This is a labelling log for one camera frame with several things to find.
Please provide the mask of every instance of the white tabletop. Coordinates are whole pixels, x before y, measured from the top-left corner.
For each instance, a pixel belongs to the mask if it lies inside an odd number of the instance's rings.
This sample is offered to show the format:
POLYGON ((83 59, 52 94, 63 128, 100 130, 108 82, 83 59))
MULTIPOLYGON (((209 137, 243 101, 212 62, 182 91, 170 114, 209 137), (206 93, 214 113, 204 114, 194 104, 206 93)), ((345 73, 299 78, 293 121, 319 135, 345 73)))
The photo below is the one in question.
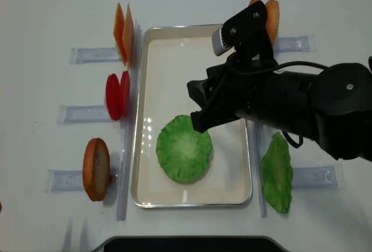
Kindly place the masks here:
MULTIPOLYGON (((0 249, 87 251, 121 236, 264 236, 291 251, 369 251, 372 163, 343 162, 345 189, 294 193, 287 217, 260 217, 255 165, 253 197, 243 208, 143 210, 128 200, 93 203, 84 192, 45 191, 47 170, 79 170, 85 146, 100 136, 121 158, 118 123, 58 126, 59 105, 100 105, 106 77, 120 63, 69 65, 71 47, 113 46, 117 2, 129 2, 142 30, 222 23, 250 0, 1 0, 0 249)), ((314 34, 316 53, 285 54, 332 65, 366 65, 372 46, 370 0, 278 0, 280 36, 314 34)), ((303 154, 334 164, 315 144, 303 154)))

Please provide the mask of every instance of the green leaf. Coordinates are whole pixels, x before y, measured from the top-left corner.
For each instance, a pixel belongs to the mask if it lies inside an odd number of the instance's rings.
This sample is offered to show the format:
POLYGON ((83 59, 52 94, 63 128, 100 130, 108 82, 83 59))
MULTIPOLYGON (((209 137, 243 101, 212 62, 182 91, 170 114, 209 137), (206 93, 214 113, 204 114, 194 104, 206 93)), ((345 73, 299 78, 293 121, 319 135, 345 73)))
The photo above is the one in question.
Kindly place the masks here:
POLYGON ((190 116, 177 116, 160 132, 156 154, 164 172, 175 181, 189 182, 208 166, 212 142, 208 132, 192 127, 190 116))
POLYGON ((266 201, 278 212, 287 214, 292 201, 293 169, 288 143, 280 132, 273 135, 261 169, 266 201))

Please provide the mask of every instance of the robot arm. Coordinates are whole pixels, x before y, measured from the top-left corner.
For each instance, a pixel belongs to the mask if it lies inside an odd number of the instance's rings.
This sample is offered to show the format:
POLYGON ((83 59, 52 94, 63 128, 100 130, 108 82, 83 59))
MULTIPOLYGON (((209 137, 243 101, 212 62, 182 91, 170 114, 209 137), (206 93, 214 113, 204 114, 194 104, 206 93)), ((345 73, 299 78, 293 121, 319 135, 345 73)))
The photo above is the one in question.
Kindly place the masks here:
POLYGON ((358 63, 325 67, 309 62, 278 65, 265 28, 267 11, 256 2, 228 20, 212 36, 221 55, 235 52, 225 64, 208 68, 207 79, 187 84, 190 98, 201 107, 191 113, 194 129, 203 132, 245 118, 284 132, 299 147, 302 137, 316 141, 333 158, 362 157, 372 161, 372 74, 358 63), (304 65, 319 75, 286 71, 304 65), (295 143, 288 132, 299 135, 295 143))

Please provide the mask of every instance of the red tomato slice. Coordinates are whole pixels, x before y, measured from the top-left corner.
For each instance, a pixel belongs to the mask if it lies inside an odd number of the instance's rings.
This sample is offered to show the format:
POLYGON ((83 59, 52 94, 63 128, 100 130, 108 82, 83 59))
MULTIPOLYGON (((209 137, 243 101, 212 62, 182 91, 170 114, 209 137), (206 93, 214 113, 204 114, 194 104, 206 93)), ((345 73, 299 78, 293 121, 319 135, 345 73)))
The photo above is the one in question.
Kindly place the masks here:
POLYGON ((120 119, 119 91, 119 80, 115 74, 111 74, 106 83, 106 105, 112 120, 120 119))
POLYGON ((130 88, 129 72, 124 71, 123 75, 121 76, 121 81, 120 81, 120 99, 119 99, 120 112, 123 117, 127 117, 129 88, 130 88))

